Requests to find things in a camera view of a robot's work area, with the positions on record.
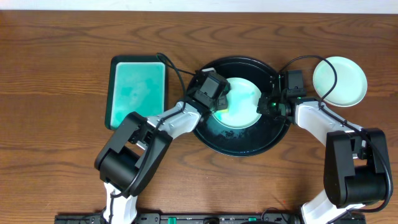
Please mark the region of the white plate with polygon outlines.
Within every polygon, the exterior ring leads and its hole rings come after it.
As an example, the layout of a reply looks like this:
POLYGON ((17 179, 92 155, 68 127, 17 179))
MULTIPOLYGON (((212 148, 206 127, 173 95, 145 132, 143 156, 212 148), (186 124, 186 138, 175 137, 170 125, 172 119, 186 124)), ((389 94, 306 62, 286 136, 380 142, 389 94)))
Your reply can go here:
POLYGON ((351 107, 357 105, 365 97, 365 91, 332 91, 323 101, 338 107, 351 107))

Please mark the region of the dark green sponge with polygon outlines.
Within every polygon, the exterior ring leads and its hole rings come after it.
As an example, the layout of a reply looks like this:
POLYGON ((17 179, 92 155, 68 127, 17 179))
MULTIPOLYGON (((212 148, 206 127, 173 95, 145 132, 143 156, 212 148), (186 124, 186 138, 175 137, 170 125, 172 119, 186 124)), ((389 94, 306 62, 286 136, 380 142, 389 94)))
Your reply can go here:
POLYGON ((222 108, 218 108, 218 110, 216 111, 217 113, 227 113, 229 111, 228 106, 222 107, 222 108))

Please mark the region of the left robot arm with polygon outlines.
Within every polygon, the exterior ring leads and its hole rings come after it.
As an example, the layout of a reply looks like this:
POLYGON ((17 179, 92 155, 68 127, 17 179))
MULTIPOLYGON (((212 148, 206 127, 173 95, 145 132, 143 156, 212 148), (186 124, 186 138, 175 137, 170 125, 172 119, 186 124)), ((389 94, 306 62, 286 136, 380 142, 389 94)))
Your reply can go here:
POLYGON ((228 107, 230 84, 214 68, 199 70, 177 104, 156 116, 129 113, 95 159, 107 199, 103 223, 132 223, 138 195, 153 178, 171 142, 228 107))

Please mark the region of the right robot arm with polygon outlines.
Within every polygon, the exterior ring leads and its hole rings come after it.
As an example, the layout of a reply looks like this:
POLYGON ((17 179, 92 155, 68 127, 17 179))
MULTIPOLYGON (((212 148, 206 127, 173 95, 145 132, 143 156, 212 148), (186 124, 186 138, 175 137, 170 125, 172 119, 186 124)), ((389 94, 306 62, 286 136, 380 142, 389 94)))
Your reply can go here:
POLYGON ((338 116, 321 99, 307 97, 300 71, 271 78, 257 112, 294 124, 325 146, 324 189, 303 204, 295 223, 338 223, 350 213, 379 212, 389 203, 393 182, 385 134, 338 116))

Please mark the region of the mint green plate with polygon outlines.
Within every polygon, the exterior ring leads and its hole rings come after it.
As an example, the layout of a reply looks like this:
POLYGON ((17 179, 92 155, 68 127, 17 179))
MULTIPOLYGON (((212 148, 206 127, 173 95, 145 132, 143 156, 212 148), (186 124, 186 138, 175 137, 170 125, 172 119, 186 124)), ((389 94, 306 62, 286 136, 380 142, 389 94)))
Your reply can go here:
POLYGON ((257 105, 261 96, 258 87, 247 79, 228 78, 230 90, 226 95, 228 107, 212 114, 221 125, 232 129, 244 129, 254 125, 261 117, 257 105))
MULTIPOLYGON (((361 67, 354 61, 344 57, 329 57, 327 60, 333 65, 337 74, 337 83, 332 91, 365 91, 368 82, 361 67)), ((335 81, 332 68, 321 61, 313 73, 313 86, 319 96, 323 96, 331 89, 335 81)))

